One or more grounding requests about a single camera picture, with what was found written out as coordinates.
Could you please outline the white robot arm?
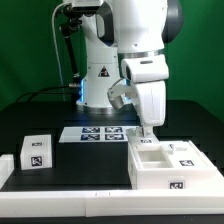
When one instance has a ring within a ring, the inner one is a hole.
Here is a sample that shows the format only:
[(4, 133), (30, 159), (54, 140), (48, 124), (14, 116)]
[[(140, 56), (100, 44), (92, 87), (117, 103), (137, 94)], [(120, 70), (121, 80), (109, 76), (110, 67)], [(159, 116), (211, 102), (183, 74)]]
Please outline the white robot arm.
[(86, 76), (72, 66), (81, 90), (78, 107), (113, 113), (128, 98), (140, 119), (136, 133), (151, 136), (165, 121), (164, 45), (181, 30), (179, 0), (63, 0), (63, 14), (66, 39), (79, 28), (84, 31)]

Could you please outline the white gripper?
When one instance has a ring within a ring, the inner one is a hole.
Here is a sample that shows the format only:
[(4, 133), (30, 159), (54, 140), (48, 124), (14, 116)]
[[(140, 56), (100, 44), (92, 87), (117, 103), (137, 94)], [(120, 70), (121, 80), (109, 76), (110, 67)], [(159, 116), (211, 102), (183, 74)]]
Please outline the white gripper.
[(139, 115), (142, 134), (150, 136), (152, 128), (162, 126), (165, 121), (166, 86), (164, 81), (134, 85), (137, 95), (134, 105)]

